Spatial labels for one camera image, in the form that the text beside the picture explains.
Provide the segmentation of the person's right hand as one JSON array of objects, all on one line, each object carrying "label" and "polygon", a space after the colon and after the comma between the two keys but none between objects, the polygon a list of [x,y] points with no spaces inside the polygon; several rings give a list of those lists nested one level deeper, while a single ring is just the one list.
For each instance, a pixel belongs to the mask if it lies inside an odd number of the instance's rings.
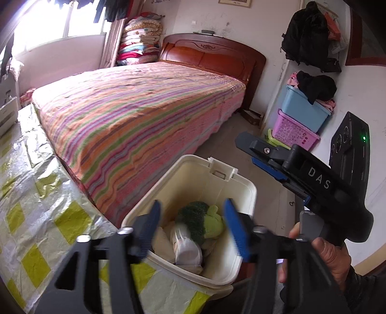
[{"label": "person's right hand", "polygon": [[[296,239],[300,235],[300,223],[297,222],[289,232],[289,237]],[[326,263],[332,276],[339,285],[340,290],[345,290],[345,281],[351,268],[351,257],[346,245],[342,247],[334,246],[321,237],[312,241],[313,248],[319,253],[320,257]],[[284,260],[278,271],[279,282],[284,284],[287,280],[287,261]]]}]

